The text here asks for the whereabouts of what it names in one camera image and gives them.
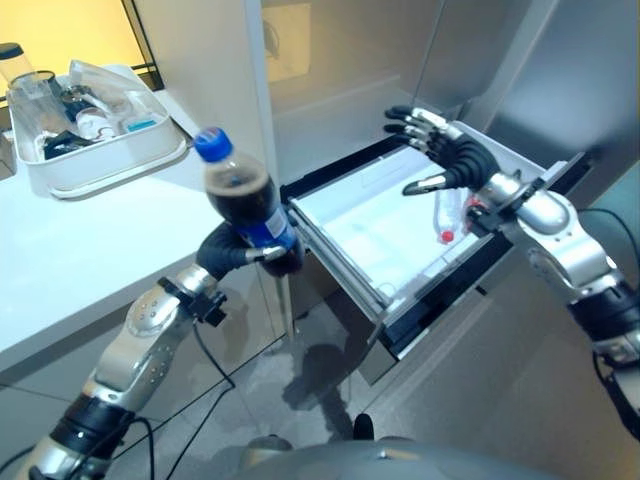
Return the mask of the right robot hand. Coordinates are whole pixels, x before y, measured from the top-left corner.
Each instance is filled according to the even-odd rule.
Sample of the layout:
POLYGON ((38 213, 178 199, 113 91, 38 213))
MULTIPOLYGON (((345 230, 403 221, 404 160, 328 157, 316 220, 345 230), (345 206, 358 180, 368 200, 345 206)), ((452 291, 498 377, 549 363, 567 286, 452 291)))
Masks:
POLYGON ((404 196, 416 196, 438 190, 482 189, 500 171, 494 155, 440 115, 407 105, 393 106, 384 112, 391 122, 384 131, 393 139, 422 152, 443 171, 407 184, 404 196))

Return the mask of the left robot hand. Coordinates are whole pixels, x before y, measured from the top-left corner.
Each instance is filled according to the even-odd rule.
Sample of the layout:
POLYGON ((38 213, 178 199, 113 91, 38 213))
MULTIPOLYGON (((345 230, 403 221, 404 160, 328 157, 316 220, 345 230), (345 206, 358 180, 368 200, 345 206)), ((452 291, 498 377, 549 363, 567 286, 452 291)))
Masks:
POLYGON ((252 247, 228 223, 220 224, 204 239, 195 259, 216 280, 253 263, 261 265, 272 277, 281 278, 300 271, 303 262, 304 247, 299 239, 289 248, 252 247))

